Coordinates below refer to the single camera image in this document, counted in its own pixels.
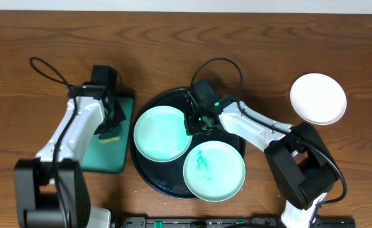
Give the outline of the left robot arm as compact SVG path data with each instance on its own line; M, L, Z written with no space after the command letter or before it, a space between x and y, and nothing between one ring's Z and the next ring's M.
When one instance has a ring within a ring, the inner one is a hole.
M14 169L20 227L115 227L110 210L92 206L81 164L95 134L124 117L118 92L102 85L70 88L65 115L48 143Z

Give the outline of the white plate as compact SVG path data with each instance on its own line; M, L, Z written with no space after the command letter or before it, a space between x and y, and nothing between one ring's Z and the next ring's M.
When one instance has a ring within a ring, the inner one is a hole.
M301 118L316 125L339 121L347 109L347 97L342 86L321 73L299 77L290 89L290 102Z

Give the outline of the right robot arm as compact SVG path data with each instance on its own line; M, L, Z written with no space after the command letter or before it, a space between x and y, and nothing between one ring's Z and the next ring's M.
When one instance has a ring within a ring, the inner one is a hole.
M186 111L189 135L221 130L264 152L276 185L286 198L281 216L285 227L314 227L316 214L343 175L316 129L277 122L249 108L238 98L192 98Z

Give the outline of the green yellow sponge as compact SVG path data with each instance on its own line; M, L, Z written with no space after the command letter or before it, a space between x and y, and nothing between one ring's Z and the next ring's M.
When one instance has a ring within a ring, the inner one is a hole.
M119 141L120 132L120 127L111 128L108 132L100 133L98 136L98 141L102 144Z

